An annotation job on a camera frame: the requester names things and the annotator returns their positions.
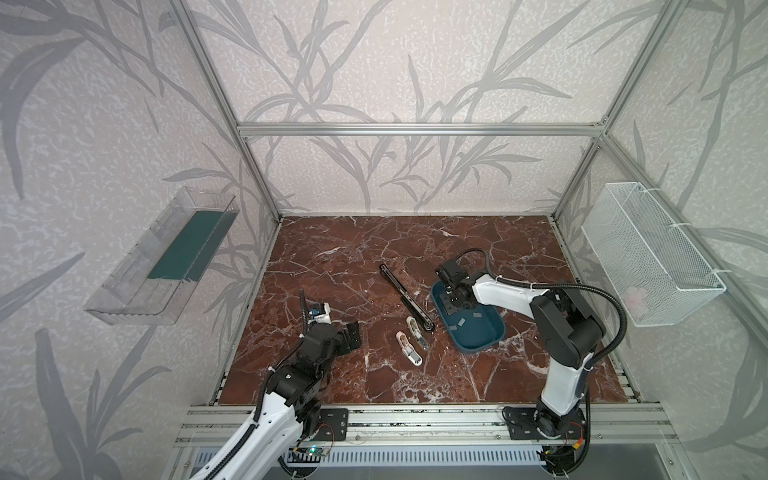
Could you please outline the black stapler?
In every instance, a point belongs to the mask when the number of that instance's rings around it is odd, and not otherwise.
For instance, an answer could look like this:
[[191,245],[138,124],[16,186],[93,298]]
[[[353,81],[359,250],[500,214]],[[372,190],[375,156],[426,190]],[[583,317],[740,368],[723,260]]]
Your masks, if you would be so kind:
[[385,263],[379,265],[379,271],[381,275],[387,280],[387,282],[398,292],[401,302],[406,306],[412,316],[416,319],[417,323],[427,332],[433,332],[435,330],[435,323],[429,316],[427,311],[422,308],[416,300],[405,289],[402,283],[396,278],[389,267]]

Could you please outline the beige stapler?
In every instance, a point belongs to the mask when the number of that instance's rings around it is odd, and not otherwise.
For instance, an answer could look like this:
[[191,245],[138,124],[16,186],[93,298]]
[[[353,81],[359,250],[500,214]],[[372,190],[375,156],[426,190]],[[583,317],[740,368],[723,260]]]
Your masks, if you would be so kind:
[[414,339],[420,346],[420,348],[424,351],[429,350],[429,343],[427,342],[426,338],[423,336],[420,326],[416,319],[413,316],[408,316],[406,318],[406,324],[413,335]]

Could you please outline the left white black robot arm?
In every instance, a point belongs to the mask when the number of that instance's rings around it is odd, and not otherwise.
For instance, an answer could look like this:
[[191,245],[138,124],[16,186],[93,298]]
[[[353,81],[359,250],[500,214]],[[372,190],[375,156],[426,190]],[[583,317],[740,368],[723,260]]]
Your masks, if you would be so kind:
[[289,465],[285,455],[326,426],[319,392],[334,360],[360,348],[360,326],[357,321],[333,325],[328,304],[309,304],[303,290],[299,301],[299,342],[269,369],[250,416],[195,479],[262,479],[275,463],[291,479],[307,479],[316,471]]

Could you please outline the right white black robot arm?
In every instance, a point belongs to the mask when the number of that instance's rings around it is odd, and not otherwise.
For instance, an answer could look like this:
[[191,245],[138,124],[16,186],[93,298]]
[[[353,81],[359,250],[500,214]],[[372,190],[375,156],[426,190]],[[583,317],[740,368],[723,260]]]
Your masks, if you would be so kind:
[[[606,290],[580,283],[531,283],[495,275],[489,267],[471,273],[459,258],[444,261],[436,270],[445,295],[441,302],[450,313],[479,305],[500,307],[534,320],[549,355],[545,386],[535,412],[524,419],[505,409],[508,425],[536,430],[544,438],[558,439],[578,419],[579,405],[587,398],[588,376],[595,365],[625,338],[628,314],[622,302]],[[603,348],[606,328],[584,295],[604,298],[615,309],[619,326]]]

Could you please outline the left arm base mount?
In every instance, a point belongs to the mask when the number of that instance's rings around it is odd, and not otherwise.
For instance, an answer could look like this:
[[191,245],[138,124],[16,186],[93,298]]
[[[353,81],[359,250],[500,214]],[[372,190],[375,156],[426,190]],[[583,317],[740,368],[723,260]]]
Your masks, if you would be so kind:
[[344,441],[349,425],[347,408],[320,408],[311,412],[303,424],[303,439],[315,442]]

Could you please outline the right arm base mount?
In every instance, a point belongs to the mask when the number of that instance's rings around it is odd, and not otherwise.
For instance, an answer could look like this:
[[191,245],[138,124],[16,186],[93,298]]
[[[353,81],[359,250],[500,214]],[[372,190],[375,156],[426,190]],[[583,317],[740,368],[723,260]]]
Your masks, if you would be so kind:
[[575,442],[584,438],[589,424],[586,412],[579,406],[564,416],[547,407],[505,406],[502,419],[511,440]]

